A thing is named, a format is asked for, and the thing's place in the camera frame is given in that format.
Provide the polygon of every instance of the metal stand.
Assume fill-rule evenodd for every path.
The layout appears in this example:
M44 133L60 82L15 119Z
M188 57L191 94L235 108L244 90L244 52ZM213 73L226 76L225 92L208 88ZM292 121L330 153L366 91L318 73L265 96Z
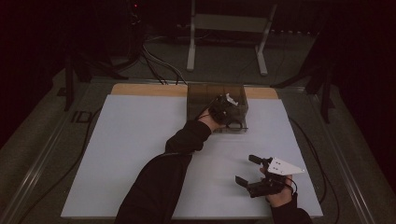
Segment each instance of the metal stand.
M208 15L195 13L195 0L191 0L191 35L190 35L190 49L187 60L187 70L192 72L195 63L195 30L224 30L224 31L241 31L262 33L262 41L260 45L256 46L257 60L260 68L260 74L267 76L268 71L265 65L262 51L265 42L270 33L272 20L275 15L277 5L272 5L270 15L267 18L250 18L250 17L236 17L236 16L222 16L222 15Z

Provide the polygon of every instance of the table leg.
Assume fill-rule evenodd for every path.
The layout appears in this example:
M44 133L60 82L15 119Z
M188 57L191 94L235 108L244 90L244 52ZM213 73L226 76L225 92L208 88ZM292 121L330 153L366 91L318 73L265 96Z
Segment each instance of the table leg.
M190 48L189 57L187 59L187 71L194 70L195 63L195 0L191 0L191 34L190 34Z

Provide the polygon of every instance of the white table surface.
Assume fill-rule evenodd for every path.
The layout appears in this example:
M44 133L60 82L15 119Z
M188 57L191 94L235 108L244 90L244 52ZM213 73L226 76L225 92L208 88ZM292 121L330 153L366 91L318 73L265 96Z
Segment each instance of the white table surface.
M184 125L186 97L108 95L61 217L114 217L143 166ZM234 182L262 177L248 155L277 157L306 170L293 176L298 204L322 212L281 100L248 99L248 130L215 133L194 153L174 218L261 218L271 210Z

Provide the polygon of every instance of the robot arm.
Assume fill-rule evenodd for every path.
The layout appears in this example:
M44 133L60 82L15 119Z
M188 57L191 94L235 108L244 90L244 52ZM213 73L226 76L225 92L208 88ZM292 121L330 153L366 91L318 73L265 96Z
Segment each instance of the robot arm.
M262 164L265 168L265 178L257 183L249 184L242 177L236 176L235 182L246 188L251 198L277 194L283 188L291 188L285 183L287 175L303 173L304 170L278 158L262 159L249 155L248 159L256 164Z

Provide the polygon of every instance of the white stand leg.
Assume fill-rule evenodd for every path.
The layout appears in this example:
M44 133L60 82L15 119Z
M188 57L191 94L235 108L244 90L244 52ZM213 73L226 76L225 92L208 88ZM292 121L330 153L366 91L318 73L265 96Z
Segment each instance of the white stand leg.
M195 63L195 0L191 0L191 30L190 30L190 48L187 59L187 71L194 70Z
M264 50L265 42L267 41L268 35L270 34L270 29L275 11L276 11L276 5L273 5L271 8L271 14L268 18L269 19L268 23L265 26L264 32L262 33L262 42L260 43L259 46L256 46L257 63L259 64L260 75L262 76L268 75L267 66L265 65L264 55L262 55L262 51Z

